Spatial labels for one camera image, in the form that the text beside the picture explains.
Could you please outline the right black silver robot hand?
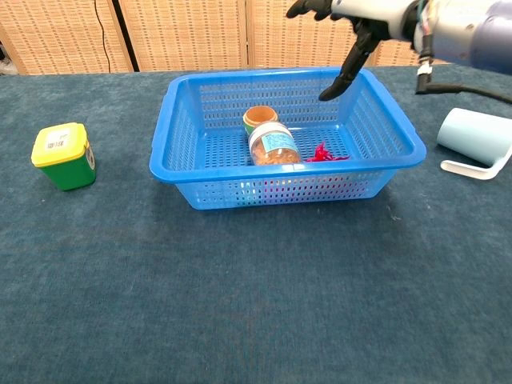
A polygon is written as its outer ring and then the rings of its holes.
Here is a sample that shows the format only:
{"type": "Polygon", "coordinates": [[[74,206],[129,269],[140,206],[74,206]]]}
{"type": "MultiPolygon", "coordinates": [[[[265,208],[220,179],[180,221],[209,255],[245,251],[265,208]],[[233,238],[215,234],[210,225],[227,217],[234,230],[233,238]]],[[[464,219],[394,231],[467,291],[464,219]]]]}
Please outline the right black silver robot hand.
{"type": "Polygon", "coordinates": [[[343,94],[357,77],[366,60],[381,41],[412,42],[416,24],[417,1],[296,1],[286,12],[295,18],[314,12],[319,22],[327,17],[333,21],[346,18],[357,35],[339,75],[320,93],[318,99],[326,102],[343,94]]]}

